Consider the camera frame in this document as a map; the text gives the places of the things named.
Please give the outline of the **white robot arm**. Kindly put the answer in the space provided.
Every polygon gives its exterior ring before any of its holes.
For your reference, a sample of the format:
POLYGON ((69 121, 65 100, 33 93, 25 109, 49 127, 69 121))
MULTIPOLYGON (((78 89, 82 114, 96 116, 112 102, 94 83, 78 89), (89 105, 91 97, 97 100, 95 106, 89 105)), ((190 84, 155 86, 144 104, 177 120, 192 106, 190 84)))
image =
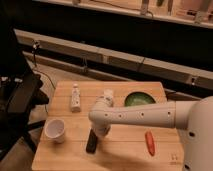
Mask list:
POLYGON ((98 137, 106 136, 112 124, 185 130, 183 171, 213 171, 213 96, 130 107, 112 107, 100 97, 88 117, 98 137))

